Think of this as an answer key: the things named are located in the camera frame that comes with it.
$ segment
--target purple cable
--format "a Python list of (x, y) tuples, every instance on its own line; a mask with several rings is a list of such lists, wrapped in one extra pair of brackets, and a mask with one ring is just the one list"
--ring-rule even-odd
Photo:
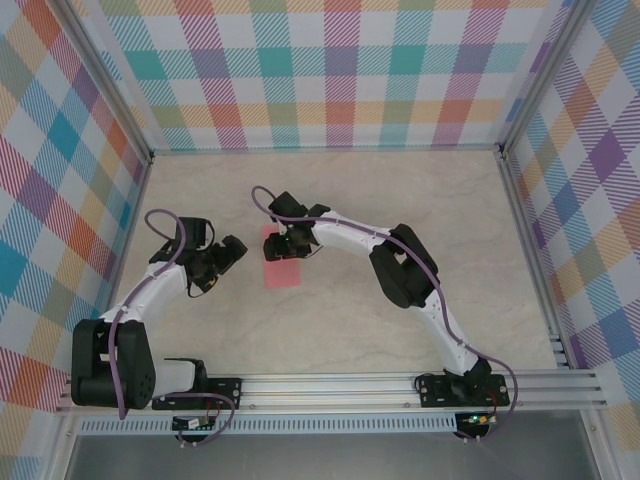
[(231, 425), (231, 422), (233, 420), (233, 416), (236, 414), (236, 406), (229, 397), (225, 397), (224, 395), (218, 395), (217, 393), (188, 393), (187, 392), (187, 393), (170, 393), (169, 395), (166, 395), (166, 398), (193, 398), (193, 397), (215, 398), (216, 400), (222, 400), (231, 408), (231, 414), (229, 415), (229, 418), (227, 419), (227, 421), (224, 422), (220, 430), (218, 430), (215, 433), (212, 433), (211, 435), (206, 436), (204, 440), (200, 440), (196, 445), (188, 444), (182, 438), (182, 431), (178, 432), (178, 440), (180, 440), (183, 445), (188, 444), (188, 445), (192, 445), (195, 448), (196, 446), (200, 447), (202, 445), (206, 445), (212, 440), (215, 440), (222, 434), (222, 432), (224, 432), (227, 428), (229, 428), (229, 425)]
[(163, 274), (169, 268), (171, 268), (171, 266), (175, 263), (178, 256), (182, 253), (182, 250), (184, 249), (184, 244), (186, 241), (186, 238), (185, 238), (186, 234), (185, 234), (184, 225), (182, 224), (182, 221), (180, 220), (180, 218), (178, 218), (178, 216), (175, 213), (170, 212), (169, 210), (165, 210), (164, 208), (154, 208), (153, 210), (149, 210), (147, 214), (144, 216), (144, 222), (147, 224), (147, 226), (151, 230), (153, 230), (155, 233), (157, 233), (161, 237), (171, 240), (170, 237), (160, 232), (156, 227), (151, 225), (151, 222), (149, 221), (149, 217), (155, 213), (164, 213), (165, 215), (169, 215), (171, 218), (173, 218), (176, 221), (176, 224), (180, 229), (180, 246), (178, 247), (178, 250), (176, 250), (176, 253), (173, 254), (173, 257), (171, 257), (171, 259), (166, 264), (164, 264), (158, 270), (153, 272), (151, 275), (147, 275), (138, 285), (136, 285), (136, 287), (131, 291), (131, 293), (127, 296), (124, 302), (122, 302), (122, 307), (118, 309), (118, 312), (116, 313), (116, 316), (114, 317), (113, 322), (111, 323), (111, 328), (109, 328), (109, 343), (108, 343), (109, 367), (111, 367), (111, 376), (113, 377), (113, 387), (116, 391), (116, 401), (118, 403), (118, 416), (120, 417), (120, 420), (124, 420), (125, 417), (127, 416), (127, 409), (124, 406), (124, 393), (122, 392), (122, 383), (120, 382), (120, 374), (118, 373), (118, 364), (116, 363), (116, 356), (115, 356), (116, 330), (117, 330), (118, 322), (120, 322), (120, 320), (122, 319), (122, 315), (129, 308), (129, 306), (131, 305), (131, 302), (138, 295), (138, 293), (140, 293), (140, 291), (150, 281), (152, 281), (158, 275)]
[(276, 196), (273, 194), (273, 192), (271, 192), (268, 188), (265, 188), (261, 185), (256, 185), (255, 187), (253, 187), (251, 189), (251, 199), (253, 200), (253, 203), (255, 203), (256, 207), (258, 207), (258, 209), (263, 212), (266, 213), (267, 215), (269, 215), (271, 218), (274, 218), (276, 220), (279, 220), (281, 222), (289, 222), (289, 223), (293, 223), (293, 222), (321, 222), (321, 223), (339, 223), (341, 225), (345, 225), (347, 227), (353, 228), (354, 230), (358, 230), (360, 232), (364, 232), (368, 235), (374, 235), (376, 237), (380, 237), (380, 238), (384, 238), (385, 240), (390, 241), (391, 243), (397, 245), (398, 247), (400, 247), (409, 257), (411, 257), (411, 259), (413, 259), (413, 261), (415, 261), (420, 268), (424, 271), (424, 273), (427, 275), (427, 277), (429, 278), (429, 280), (431, 281), (431, 283), (433, 284), (437, 294), (438, 294), (438, 298), (440, 299), (440, 303), (442, 305), (442, 317), (444, 320), (444, 326), (447, 330), (447, 333), (449, 334), (449, 336), (451, 338), (453, 338), (458, 345), (461, 345), (463, 348), (465, 348), (466, 350), (468, 350), (469, 352), (473, 353), (474, 355), (477, 355), (480, 358), (484, 358), (490, 362), (493, 363), (497, 363), (498, 365), (500, 365), (501, 367), (503, 367), (507, 372), (509, 372), (509, 375), (511, 376), (511, 378), (513, 379), (513, 399), (511, 400), (511, 405), (509, 406), (509, 410), (507, 411), (507, 415), (504, 418), (504, 420), (502, 421), (502, 424), (500, 427), (496, 427), (495, 430), (489, 432), (487, 435), (485, 435), (484, 438), (489, 438), (493, 435), (495, 435), (497, 432), (499, 432), (500, 430), (502, 430), (504, 428), (504, 425), (506, 425), (507, 421), (509, 420), (509, 418), (511, 418), (511, 415), (513, 414), (513, 411), (516, 408), (516, 403), (518, 402), (518, 379), (516, 378), (516, 374), (513, 371), (513, 369), (507, 365), (505, 362), (503, 362), (502, 360), (498, 360), (497, 358), (491, 357), (489, 355), (485, 355), (484, 353), (476, 350), (475, 348), (473, 348), (471, 345), (467, 345), (466, 343), (464, 343), (462, 341), (461, 338), (459, 338), (451, 329), (451, 324), (449, 323), (449, 314), (447, 313), (447, 305), (445, 303), (445, 299), (444, 299), (444, 292), (442, 291), (442, 288), (440, 287), (440, 282), (438, 281), (438, 279), (436, 278), (436, 276), (434, 275), (434, 273), (429, 269), (429, 267), (427, 266), (426, 263), (424, 263), (422, 261), (422, 259), (413, 251), (411, 250), (408, 246), (406, 246), (404, 243), (402, 243), (400, 240), (393, 238), (391, 235), (387, 235), (384, 233), (380, 233), (380, 232), (376, 232), (375, 230), (372, 230), (370, 228), (364, 227), (362, 225), (358, 225), (357, 223), (353, 223), (350, 222), (348, 220), (337, 220), (335, 218), (323, 218), (323, 217), (283, 217), (281, 215), (276, 215), (275, 213), (269, 211), (269, 209), (267, 209), (266, 207), (263, 207), (262, 204), (258, 201), (258, 198), (256, 197), (256, 192), (257, 191), (263, 191), (266, 194), (270, 195), (271, 198), (276, 198)]

